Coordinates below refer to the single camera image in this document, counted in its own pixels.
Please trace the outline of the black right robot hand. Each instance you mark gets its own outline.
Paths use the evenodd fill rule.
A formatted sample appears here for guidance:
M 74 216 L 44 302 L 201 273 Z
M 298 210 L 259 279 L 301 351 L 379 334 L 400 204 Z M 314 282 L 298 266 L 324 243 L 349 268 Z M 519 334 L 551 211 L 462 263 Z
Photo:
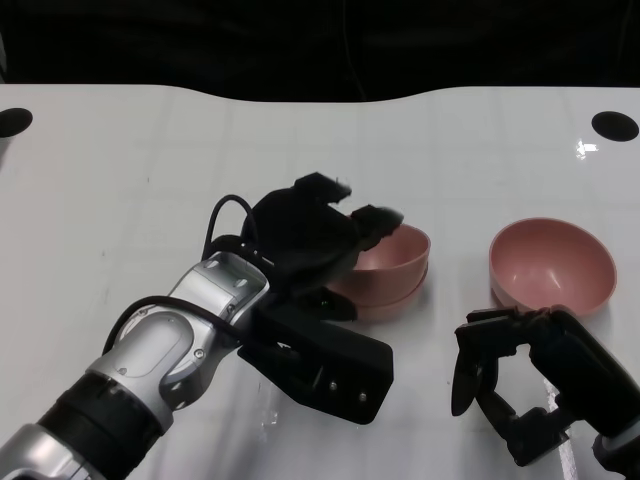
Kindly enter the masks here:
M 459 352 L 451 412 L 477 403 L 506 442 L 515 463 L 527 466 L 565 443 L 576 421 L 597 432 L 599 464 L 627 479 L 639 476 L 639 386 L 568 311 L 516 307 L 476 310 L 455 331 Z M 499 361 L 528 345 L 531 364 L 557 391 L 557 407 L 523 415 L 497 393 Z

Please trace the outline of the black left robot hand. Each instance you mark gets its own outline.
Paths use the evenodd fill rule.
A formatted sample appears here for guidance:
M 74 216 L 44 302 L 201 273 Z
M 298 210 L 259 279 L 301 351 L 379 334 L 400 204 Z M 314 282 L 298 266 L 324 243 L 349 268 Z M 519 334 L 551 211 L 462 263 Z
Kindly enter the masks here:
M 390 208 L 366 205 L 349 215 L 334 205 L 351 188 L 318 172 L 289 188 L 268 193 L 252 209 L 241 237 L 274 264 L 286 301 L 325 321 L 358 319 L 355 303 L 328 285 L 351 272 L 360 254 L 378 245 L 404 216 Z

